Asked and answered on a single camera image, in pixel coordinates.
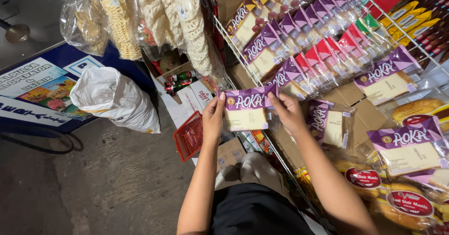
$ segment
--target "sweet bread roll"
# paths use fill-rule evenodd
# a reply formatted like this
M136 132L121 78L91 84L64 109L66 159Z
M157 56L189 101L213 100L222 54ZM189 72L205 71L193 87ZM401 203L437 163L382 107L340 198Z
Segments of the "sweet bread roll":
M334 166L351 183L354 190L363 199L373 199L379 195L381 179L379 174L370 166L353 163L347 160L338 160Z
M413 192L418 195L423 195L423 193L410 185L401 184L401 183L392 183L390 185L391 191L408 191ZM430 219L428 217L415 217L403 212L398 211L390 204L379 204L379 209L387 219L399 224L401 226L407 227L412 230L424 230L430 226Z
M438 107L443 106L445 103L436 98L422 98L416 101L411 101L396 108L392 113L391 118L396 123L401 123L402 120L408 116L415 114L426 114L434 111Z

